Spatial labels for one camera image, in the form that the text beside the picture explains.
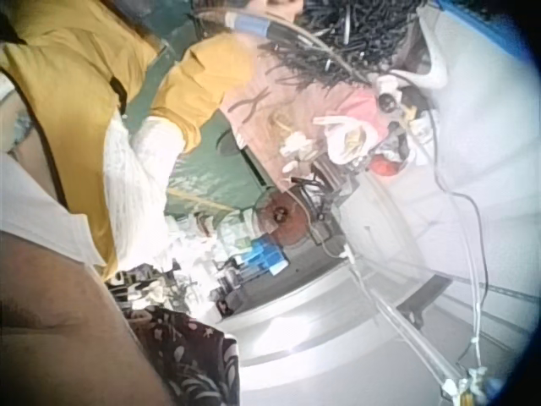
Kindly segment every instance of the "blue tape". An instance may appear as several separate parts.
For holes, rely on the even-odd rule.
[[[238,14],[235,19],[235,30],[254,34],[262,38],[267,37],[267,31],[271,22],[253,15]]]

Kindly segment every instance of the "electrical cord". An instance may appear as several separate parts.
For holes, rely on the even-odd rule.
[[[424,100],[424,102],[427,103],[427,105],[430,106],[432,104],[432,103],[429,102],[429,100],[423,95],[421,90],[411,80],[408,80],[407,78],[405,78],[405,77],[403,77],[403,76],[401,76],[399,74],[394,74],[394,73],[390,73],[390,74],[396,76],[399,79],[405,80],[409,85],[412,86],[413,89],[415,89],[415,91]],[[443,183],[441,181],[441,178],[440,178],[439,169],[438,169],[438,163],[439,163],[440,154],[439,154],[439,143],[438,143],[438,138],[437,138],[437,128],[436,128],[436,124],[435,124],[435,120],[434,120],[434,115],[432,114],[431,109],[428,109],[427,113],[429,115],[430,126],[432,128],[433,142],[434,142],[433,164],[434,164],[434,181],[436,183],[436,186],[442,192],[444,192],[444,193],[446,193],[446,194],[448,194],[450,196],[453,196],[455,198],[463,199],[463,200],[467,201],[468,203],[470,203],[472,205],[472,207],[473,207],[473,210],[475,212],[475,217],[476,217],[476,220],[477,220],[478,233],[479,233],[479,248],[480,248],[482,262],[483,262],[484,279],[485,279],[484,293],[483,293],[483,297],[478,302],[478,305],[476,303],[473,304],[474,313],[476,313],[476,312],[478,313],[474,317],[474,334],[473,334],[472,339],[469,341],[468,345],[464,349],[464,351],[462,351],[461,355],[458,357],[456,363],[459,365],[460,361],[466,356],[466,354],[468,353],[470,348],[475,344],[477,363],[478,363],[478,367],[480,367],[481,366],[481,357],[480,357],[480,353],[479,353],[478,341],[479,341],[479,336],[480,336],[481,316],[482,316],[482,309],[484,307],[484,302],[487,299],[487,296],[489,294],[489,268],[488,268],[488,264],[487,264],[487,260],[486,260],[486,251],[485,251],[485,244],[484,244],[484,228],[483,228],[483,222],[482,222],[482,219],[481,219],[482,218],[481,217],[481,211],[479,210],[478,204],[473,199],[472,196],[466,195],[464,193],[459,193],[459,192],[454,192],[452,190],[448,190],[443,185]],[[411,133],[411,131],[409,129],[409,125],[407,123],[402,123],[402,127],[404,127],[405,130],[407,130],[407,131],[409,131]],[[426,153],[426,150],[424,149],[424,147],[420,143],[418,143],[418,140],[415,138],[415,136],[412,135],[412,134],[410,134],[410,136],[412,137],[413,141],[416,144],[418,144],[418,147],[422,151],[424,151],[424,153]]]

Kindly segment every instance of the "hand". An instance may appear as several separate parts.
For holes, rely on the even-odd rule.
[[[272,14],[289,22],[303,11],[304,0],[251,0],[246,9],[261,14]]]
[[[148,325],[152,315],[146,310],[134,310],[129,316],[128,323],[132,328]]]

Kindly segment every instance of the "white cable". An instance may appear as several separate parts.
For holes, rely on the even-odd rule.
[[[446,181],[442,178],[440,169],[436,167],[436,165],[434,164],[433,157],[426,151],[426,149],[424,148],[424,145],[417,139],[415,134],[412,132],[409,126],[409,123],[405,123],[403,119],[399,120],[399,122],[401,126],[406,130],[407,135],[409,135],[410,139],[413,141],[415,146],[426,157],[427,162],[432,167],[432,170],[434,171],[436,177],[440,181],[440,184],[443,186],[443,191],[445,195],[449,197],[449,202],[451,203],[451,206],[456,214],[459,227],[461,228],[461,231],[462,231],[460,235],[461,235],[462,245],[464,246],[464,249],[466,250],[466,255],[467,255],[467,264],[468,264],[468,270],[469,270],[470,278],[471,278],[470,287],[472,290],[472,302],[473,302],[473,337],[472,337],[471,342],[472,342],[473,347],[475,348],[475,356],[476,356],[478,367],[480,367],[482,366],[481,352],[479,348],[479,338],[481,335],[481,293],[480,293],[480,287],[479,287],[478,270],[473,262],[472,249],[466,237],[467,236],[466,225],[464,224],[464,221],[460,213],[460,209],[458,207],[458,204],[456,203],[456,197],[453,195],[453,192],[448,187]]]

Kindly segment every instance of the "white surface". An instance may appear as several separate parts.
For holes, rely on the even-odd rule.
[[[0,155],[0,230],[74,261],[103,266],[85,215],[73,215],[9,155]]]

